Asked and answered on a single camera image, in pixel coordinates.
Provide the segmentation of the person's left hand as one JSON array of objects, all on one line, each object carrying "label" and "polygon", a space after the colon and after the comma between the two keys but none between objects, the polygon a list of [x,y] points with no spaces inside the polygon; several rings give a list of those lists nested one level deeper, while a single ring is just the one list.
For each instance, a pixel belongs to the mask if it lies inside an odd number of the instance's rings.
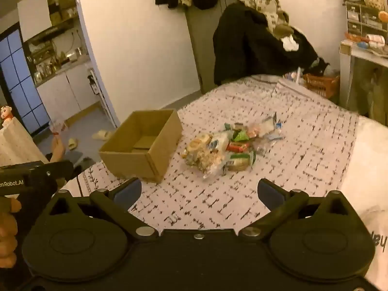
[{"label": "person's left hand", "polygon": [[1,269],[12,268],[16,263],[18,225],[13,214],[20,210],[21,203],[17,199],[1,197]]}]

